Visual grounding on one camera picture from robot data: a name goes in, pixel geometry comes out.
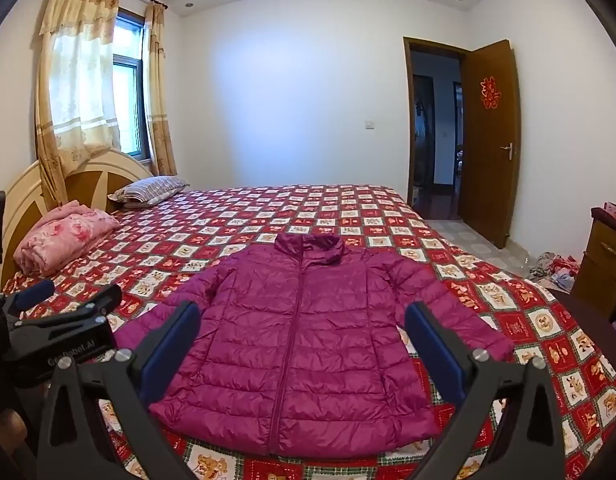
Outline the red patterned bed quilt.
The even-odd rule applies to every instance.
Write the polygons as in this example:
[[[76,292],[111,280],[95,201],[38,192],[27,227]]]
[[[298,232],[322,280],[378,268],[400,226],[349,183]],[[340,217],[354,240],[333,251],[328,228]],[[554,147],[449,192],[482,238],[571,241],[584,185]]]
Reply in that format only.
[[[438,234],[390,188],[182,192],[118,212],[118,228],[53,276],[30,318],[108,284],[135,346],[182,300],[204,312],[152,412],[200,479],[402,479],[448,425],[404,330],[422,301],[470,348],[550,372],[565,475],[616,451],[616,358],[554,292]]]

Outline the beige right curtain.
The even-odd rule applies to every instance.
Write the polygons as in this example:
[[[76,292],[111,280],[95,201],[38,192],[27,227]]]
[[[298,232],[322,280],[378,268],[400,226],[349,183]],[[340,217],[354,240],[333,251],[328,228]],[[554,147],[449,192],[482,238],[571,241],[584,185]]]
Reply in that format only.
[[[163,26],[166,8],[160,3],[148,3],[143,25],[143,99],[148,148],[153,174],[175,176],[174,154],[165,101],[165,48]]]

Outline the beige curtain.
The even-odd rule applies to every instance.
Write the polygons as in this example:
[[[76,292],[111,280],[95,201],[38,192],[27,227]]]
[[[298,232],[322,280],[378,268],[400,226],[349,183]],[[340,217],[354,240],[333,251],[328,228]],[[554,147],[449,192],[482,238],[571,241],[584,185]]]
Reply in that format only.
[[[48,0],[39,36],[35,126],[44,193],[68,202],[66,178],[120,148],[113,90],[119,0]]]
[[[148,3],[143,25],[143,99],[148,148],[153,174],[175,176],[174,154],[165,101],[165,48],[163,26],[166,8],[160,3]]]

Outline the brown wooden door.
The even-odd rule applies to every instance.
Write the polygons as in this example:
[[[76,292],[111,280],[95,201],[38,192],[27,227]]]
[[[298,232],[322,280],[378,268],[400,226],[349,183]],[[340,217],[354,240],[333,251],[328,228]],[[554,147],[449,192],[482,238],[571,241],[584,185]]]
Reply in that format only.
[[[468,226],[503,248],[509,237],[520,165],[520,99],[515,54],[506,39],[467,53],[461,64],[464,98],[462,184],[457,212]],[[494,76],[502,99],[486,110],[480,81]],[[509,160],[501,146],[514,143]]]

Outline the wooden dresser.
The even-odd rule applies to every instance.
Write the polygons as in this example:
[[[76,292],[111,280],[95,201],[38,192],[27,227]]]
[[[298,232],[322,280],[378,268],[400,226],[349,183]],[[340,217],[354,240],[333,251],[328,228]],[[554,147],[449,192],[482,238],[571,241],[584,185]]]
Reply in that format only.
[[[608,322],[616,321],[616,218],[591,209],[592,229],[570,295]]]

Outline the pink floral folded blanket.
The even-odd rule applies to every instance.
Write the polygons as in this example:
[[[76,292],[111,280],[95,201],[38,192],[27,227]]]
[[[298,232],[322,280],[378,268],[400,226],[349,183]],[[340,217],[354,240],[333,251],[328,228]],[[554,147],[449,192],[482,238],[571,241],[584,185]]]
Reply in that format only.
[[[45,214],[18,244],[13,258],[23,274],[50,276],[119,228],[120,222],[104,210],[72,200]]]

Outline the beige left curtain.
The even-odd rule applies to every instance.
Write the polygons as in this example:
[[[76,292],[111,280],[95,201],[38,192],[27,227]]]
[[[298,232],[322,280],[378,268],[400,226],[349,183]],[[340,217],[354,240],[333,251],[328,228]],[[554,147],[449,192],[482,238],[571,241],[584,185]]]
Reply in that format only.
[[[48,0],[39,36],[35,126],[44,193],[68,202],[66,178],[120,148],[113,90],[119,0]]]

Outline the striped pillow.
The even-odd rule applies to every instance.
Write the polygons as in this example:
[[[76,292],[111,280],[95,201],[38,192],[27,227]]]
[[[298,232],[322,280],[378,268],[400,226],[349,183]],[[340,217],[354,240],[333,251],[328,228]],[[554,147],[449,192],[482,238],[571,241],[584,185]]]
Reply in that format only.
[[[154,207],[184,191],[189,185],[179,177],[158,176],[132,182],[107,198],[126,209]]]

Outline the magenta puffer jacket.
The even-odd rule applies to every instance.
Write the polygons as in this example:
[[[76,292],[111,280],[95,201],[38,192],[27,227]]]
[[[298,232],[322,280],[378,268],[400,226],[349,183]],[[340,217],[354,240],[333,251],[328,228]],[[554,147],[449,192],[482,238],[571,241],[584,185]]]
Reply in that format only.
[[[201,328],[152,414],[251,454],[349,458],[434,437],[430,396],[400,335],[415,301],[469,348],[498,360],[514,350],[425,264],[332,235],[248,246],[125,322],[118,346],[136,348],[184,301],[201,310]]]

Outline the brown door frame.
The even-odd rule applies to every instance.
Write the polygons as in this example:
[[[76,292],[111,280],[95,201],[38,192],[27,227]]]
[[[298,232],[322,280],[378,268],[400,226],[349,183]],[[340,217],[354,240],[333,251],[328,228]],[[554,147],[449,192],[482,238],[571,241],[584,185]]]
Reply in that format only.
[[[468,50],[405,37],[409,166],[408,204],[421,193],[457,192],[457,149],[463,131],[461,64]]]

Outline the clothes pile on floor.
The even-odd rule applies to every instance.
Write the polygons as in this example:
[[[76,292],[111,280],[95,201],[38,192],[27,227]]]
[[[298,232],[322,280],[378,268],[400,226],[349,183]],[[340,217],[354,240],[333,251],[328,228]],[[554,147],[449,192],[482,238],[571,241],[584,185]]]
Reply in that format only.
[[[571,292],[580,263],[571,256],[543,252],[529,270],[529,280],[546,288]]]

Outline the red door decoration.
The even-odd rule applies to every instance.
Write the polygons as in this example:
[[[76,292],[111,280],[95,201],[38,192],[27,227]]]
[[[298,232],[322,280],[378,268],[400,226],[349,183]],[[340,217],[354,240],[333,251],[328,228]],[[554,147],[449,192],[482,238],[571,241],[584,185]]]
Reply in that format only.
[[[498,90],[494,76],[483,78],[480,81],[480,99],[486,110],[496,110],[502,99],[502,92]]]

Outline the window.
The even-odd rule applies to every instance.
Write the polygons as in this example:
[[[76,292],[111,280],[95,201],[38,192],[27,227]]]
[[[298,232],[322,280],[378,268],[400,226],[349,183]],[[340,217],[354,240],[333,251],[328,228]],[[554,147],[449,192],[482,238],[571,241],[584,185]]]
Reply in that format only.
[[[148,126],[143,94],[144,20],[120,9],[114,27],[113,90],[120,149],[137,159],[148,159]]]

